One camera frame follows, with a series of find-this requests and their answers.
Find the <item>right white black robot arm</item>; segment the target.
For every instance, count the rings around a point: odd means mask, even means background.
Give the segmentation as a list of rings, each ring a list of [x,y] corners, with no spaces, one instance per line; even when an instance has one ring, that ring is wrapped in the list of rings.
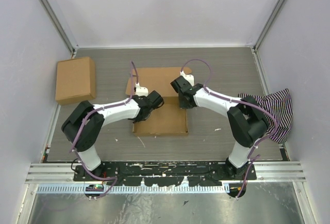
[[[225,171],[231,179],[240,179],[245,174],[252,146],[269,129],[265,113],[256,100],[253,97],[232,98],[202,84],[192,85],[184,75],[172,81],[171,86],[178,94],[181,109],[203,107],[228,119],[235,144],[225,161]]]

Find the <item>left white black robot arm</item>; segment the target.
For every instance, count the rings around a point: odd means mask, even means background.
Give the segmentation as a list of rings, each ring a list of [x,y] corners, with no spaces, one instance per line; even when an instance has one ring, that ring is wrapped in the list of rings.
[[[63,123],[61,130],[72,144],[70,151],[75,152],[77,159],[81,161],[85,175],[92,181],[104,178],[104,165],[95,148],[104,126],[125,119],[133,123],[145,121],[152,111],[163,104],[164,99],[155,90],[147,96],[134,94],[110,104],[80,102]]]

